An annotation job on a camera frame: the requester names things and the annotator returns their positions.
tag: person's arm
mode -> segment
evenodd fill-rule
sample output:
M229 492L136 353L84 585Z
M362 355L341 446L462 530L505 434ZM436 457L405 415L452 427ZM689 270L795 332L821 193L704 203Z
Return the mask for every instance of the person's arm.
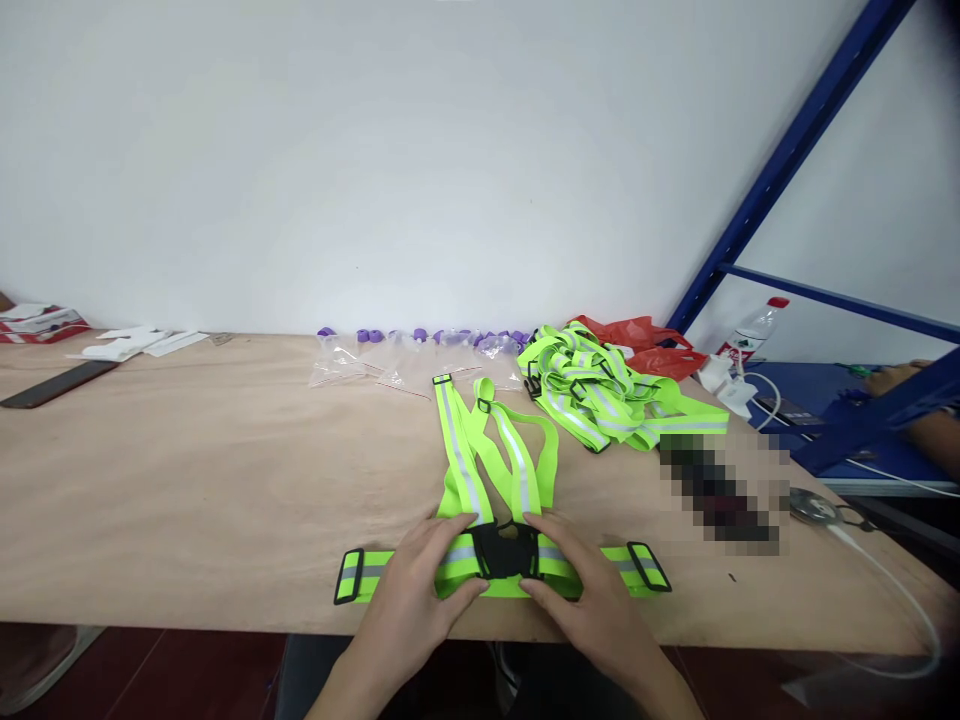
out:
M693 693L663 654L620 572L600 551L556 514L524 514L527 523L553 540L576 569L583 595L571 603L539 580L520 587L554 619L570 642L627 691L653 720L702 720Z
M873 397L880 397L928 365L929 360L914 360L884 368L867 377L864 385ZM960 483L960 421L943 410L937 410L917 420L905 434L920 452Z
M490 583L468 580L446 600L434 578L450 543L476 515L424 520L404 536L377 585L356 636L305 720L373 720L423 667L464 610Z

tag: reflective safety vest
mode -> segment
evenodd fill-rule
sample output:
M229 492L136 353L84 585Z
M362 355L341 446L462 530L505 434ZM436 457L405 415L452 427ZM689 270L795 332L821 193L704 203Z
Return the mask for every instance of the reflective safety vest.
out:
M627 367L623 353L583 323L544 325L534 338L518 358L527 392L595 453L614 440L650 450L664 434L727 432L728 413L684 397L676 380Z
M560 548L523 520L523 513L539 515L542 508L553 505L559 444L556 427L546 418L521 415L494 400L494 385L487 378L474 383L476 403L472 411L467 409L450 375L435 377L433 384L450 461L437 516L477 514L474 524L454 540L440 563L437 594L447 597L469 578L479 576L490 581L485 597L527 597L518 581L528 577L543 580L564 597L579 597L583 585ZM497 445L484 434L490 417L497 424L509 456L509 468ZM537 425L543 430L543 449L536 463L514 423ZM477 470L477 457L510 508L512 518L504 525L497 525L490 509L490 500ZM620 571L631 595L646 597L670 592L666 573L644 543L629 542L602 551ZM392 551L361 548L347 552L340 565L334 604L370 602L392 555Z

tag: wooden tabletop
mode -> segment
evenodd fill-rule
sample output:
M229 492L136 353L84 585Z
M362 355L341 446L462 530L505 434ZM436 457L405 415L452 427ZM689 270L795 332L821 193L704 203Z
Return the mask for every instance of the wooden tabletop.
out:
M0 346L0 396L77 364L64 354L91 340ZM332 604L344 551L393 546L439 502L446 459L432 401L372 382L309 389L315 353L309 337L204 341L38 409L0 409L0 620L352 633L364 608ZM520 430L538 452L539 431ZM673 583L638 601L661 643L926 651L908 601L822 529L774 512L778 555L705 539L658 453L560 439L556 508L598 543L647 542ZM837 500L761 444L733 418L721 455L761 509L788 483ZM946 583L881 533L850 531L956 634ZM530 601L485 598L452 636L558 638Z

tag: white plastic bottle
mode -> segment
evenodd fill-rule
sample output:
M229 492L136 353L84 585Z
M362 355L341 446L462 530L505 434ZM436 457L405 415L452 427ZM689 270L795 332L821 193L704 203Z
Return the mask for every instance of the white plastic bottle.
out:
M770 298L767 304L757 312L751 313L737 324L734 330L723 346L717 350L717 355L723 357L726 355L737 364L737 356L740 356L740 362L747 362L764 341L767 340L773 331L777 328L777 312L782 310L790 301L787 298Z

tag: blue metal shelf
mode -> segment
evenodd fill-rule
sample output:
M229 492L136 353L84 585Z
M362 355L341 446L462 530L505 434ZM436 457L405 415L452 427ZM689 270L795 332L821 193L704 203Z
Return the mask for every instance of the blue metal shelf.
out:
M870 0L784 133L730 224L717 240L677 305L667 323L668 327L681 333L689 330L723 279L727 275L736 275L960 344L960 327L955 325L736 265L737 258L756 234L757 228L913 3L914 0ZM795 450L793 457L809 472L818 474L856 450L957 399L960 399L960 349L953 350L886 395L859 408L843 424L824 426L820 437Z

